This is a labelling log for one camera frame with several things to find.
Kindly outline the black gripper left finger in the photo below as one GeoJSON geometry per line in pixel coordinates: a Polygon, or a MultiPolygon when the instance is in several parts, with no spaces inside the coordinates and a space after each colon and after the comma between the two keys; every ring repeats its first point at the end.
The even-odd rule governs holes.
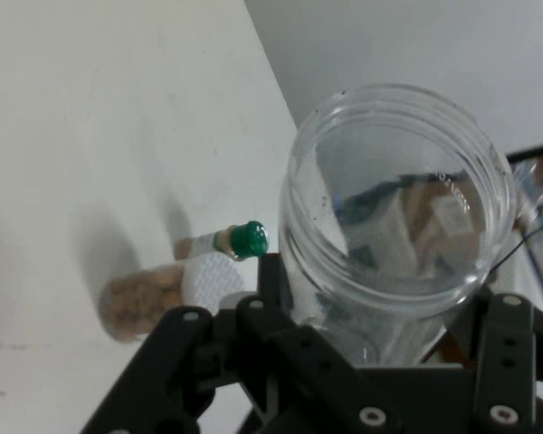
{"type": "Polygon", "coordinates": [[[88,433],[197,433],[216,391],[239,384],[261,433],[386,433],[389,402],[276,298],[168,311],[85,425],[88,433]]]}

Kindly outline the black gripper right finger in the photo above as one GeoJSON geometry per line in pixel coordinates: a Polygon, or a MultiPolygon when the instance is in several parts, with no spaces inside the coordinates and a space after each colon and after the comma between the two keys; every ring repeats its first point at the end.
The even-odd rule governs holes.
{"type": "Polygon", "coordinates": [[[474,362],[473,433],[543,433],[543,311],[526,297],[477,293],[452,325],[474,362]]]}

